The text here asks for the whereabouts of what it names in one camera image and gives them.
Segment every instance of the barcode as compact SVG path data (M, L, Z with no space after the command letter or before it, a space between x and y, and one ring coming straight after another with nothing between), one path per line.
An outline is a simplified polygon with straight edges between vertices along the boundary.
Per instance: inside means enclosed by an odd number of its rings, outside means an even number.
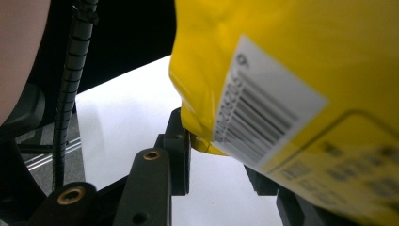
M297 116L239 69L233 69L231 77L218 112L214 141L246 163L256 164L292 128Z
M219 101L212 144L257 169L326 104L327 99L242 36Z

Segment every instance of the white table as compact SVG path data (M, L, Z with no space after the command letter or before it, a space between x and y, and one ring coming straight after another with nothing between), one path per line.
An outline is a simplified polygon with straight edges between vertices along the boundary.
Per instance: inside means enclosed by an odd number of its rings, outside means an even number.
M181 99L170 57L77 96L86 180L101 189L126 176L136 153L153 147ZM190 193L172 199L172 225L282 225L276 197L259 197L241 163L192 150Z

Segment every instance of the yellow plastic bag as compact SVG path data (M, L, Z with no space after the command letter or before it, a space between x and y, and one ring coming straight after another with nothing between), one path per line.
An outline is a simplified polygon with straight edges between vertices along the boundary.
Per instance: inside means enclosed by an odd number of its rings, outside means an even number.
M399 221L399 2L176 1L193 146L361 224Z

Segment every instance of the black cable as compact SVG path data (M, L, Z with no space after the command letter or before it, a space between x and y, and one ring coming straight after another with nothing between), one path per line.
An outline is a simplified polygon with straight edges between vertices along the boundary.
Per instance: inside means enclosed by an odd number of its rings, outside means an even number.
M68 126L85 65L93 25L98 23L98 0L76 0L65 58L64 73L56 107L53 136L53 189L64 184L65 149Z

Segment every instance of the barcode label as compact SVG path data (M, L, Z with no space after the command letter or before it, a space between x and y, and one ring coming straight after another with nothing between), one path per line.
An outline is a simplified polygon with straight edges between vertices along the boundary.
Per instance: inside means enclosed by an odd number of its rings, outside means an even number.
M257 169L326 105L326 98L242 36L220 99L212 144Z

